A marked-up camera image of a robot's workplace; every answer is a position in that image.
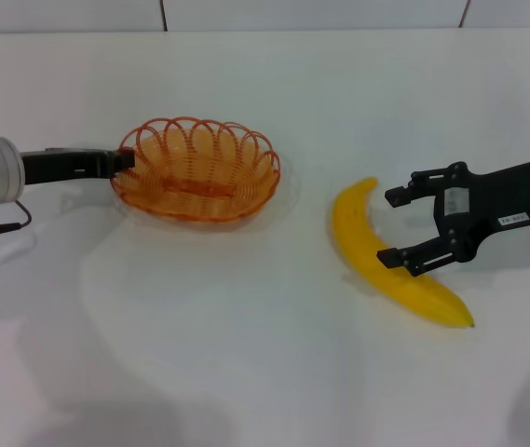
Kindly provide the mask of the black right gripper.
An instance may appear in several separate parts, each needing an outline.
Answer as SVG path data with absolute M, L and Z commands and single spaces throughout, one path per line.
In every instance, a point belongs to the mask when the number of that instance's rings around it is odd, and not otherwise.
M 405 186 L 388 189 L 391 207 L 435 196 L 439 237 L 407 248 L 376 253 L 388 269 L 403 267 L 412 277 L 454 262 L 469 262 L 491 235 L 530 225 L 530 162 L 474 174 L 465 162 L 443 169 L 419 170 Z

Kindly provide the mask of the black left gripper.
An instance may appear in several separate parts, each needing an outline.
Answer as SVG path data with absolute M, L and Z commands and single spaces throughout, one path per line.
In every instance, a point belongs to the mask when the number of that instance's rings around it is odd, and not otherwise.
M 27 185 L 78 179 L 115 178 L 135 167 L 130 148 L 115 151 L 49 148 L 21 154 Z

